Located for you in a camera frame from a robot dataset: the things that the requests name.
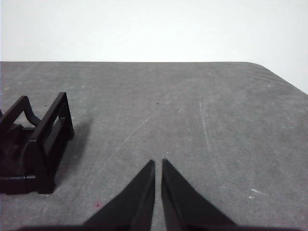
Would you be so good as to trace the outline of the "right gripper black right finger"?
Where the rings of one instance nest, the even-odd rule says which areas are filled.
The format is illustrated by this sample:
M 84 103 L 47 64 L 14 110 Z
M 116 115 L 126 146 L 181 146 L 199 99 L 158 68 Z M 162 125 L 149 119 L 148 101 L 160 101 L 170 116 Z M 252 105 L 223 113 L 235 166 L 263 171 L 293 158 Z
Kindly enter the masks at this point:
M 167 160 L 162 160 L 161 197 L 168 229 L 229 229 L 237 225 L 206 200 Z

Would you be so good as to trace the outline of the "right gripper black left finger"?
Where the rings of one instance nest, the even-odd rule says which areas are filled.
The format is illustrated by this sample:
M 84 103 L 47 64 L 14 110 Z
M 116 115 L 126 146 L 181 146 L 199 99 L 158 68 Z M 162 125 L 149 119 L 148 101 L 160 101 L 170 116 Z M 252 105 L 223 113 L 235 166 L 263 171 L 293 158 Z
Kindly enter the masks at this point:
M 155 162 L 150 160 L 114 199 L 84 224 L 87 228 L 151 228 Z

